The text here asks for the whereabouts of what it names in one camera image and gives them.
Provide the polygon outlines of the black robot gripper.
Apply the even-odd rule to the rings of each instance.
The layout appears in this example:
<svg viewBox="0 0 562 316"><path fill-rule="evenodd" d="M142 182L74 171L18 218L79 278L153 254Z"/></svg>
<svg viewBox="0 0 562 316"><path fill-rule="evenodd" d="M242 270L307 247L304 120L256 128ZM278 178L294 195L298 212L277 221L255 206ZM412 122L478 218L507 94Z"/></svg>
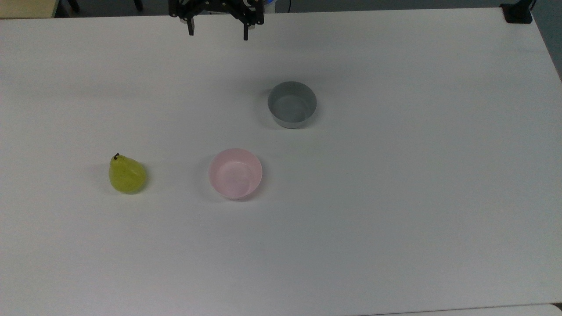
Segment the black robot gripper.
<svg viewBox="0 0 562 316"><path fill-rule="evenodd" d="M244 24L243 40L249 38L251 25L264 23L263 0L169 0L169 16L188 21L189 35L194 36L193 17L203 11L230 14Z"/></svg>

